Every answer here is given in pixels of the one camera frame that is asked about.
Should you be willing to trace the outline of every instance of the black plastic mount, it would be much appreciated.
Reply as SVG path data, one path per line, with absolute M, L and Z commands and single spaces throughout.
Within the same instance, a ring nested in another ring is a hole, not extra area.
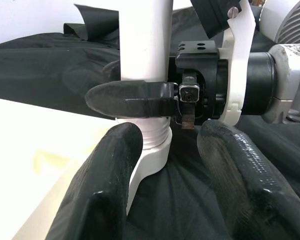
M 195 108 L 195 125 L 207 119 L 218 119 L 227 98 L 228 62 L 219 59 L 214 41 L 182 41 L 175 58 L 177 71 L 182 74 L 195 73 L 200 86 L 200 98 Z M 179 103 L 181 114 L 186 106 Z
M 191 0 L 191 3 L 209 38 L 229 28 L 228 11 L 232 7 L 242 10 L 239 0 Z

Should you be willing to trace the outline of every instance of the black cloth backdrop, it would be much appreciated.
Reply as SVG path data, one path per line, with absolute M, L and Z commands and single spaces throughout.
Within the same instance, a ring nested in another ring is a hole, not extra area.
M 64 34 L 42 33 L 0 44 L 0 98 L 78 114 L 104 117 L 89 109 L 86 92 L 108 80 L 103 67 L 120 58 L 118 12 L 78 6 L 84 24 L 65 24 Z M 253 8 L 256 18 L 259 8 Z M 222 33 L 213 38 L 222 43 Z M 173 13 L 170 54 L 179 42 L 207 40 L 193 8 Z M 255 31 L 252 52 L 273 42 Z M 264 123 L 245 116 L 247 133 L 300 196 L 300 124 Z M 124 238 L 143 240 L 230 239 L 207 170 L 197 150 L 197 131 L 171 124 L 166 166 L 145 178 L 129 212 Z

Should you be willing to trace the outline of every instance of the white curved bracket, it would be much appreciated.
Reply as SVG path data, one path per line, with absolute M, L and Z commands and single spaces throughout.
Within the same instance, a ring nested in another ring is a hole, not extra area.
M 244 105 L 247 67 L 256 22 L 248 0 L 241 0 L 242 11 L 228 20 L 229 29 L 224 31 L 220 58 L 228 60 L 228 88 L 226 104 L 220 121 L 235 125 Z

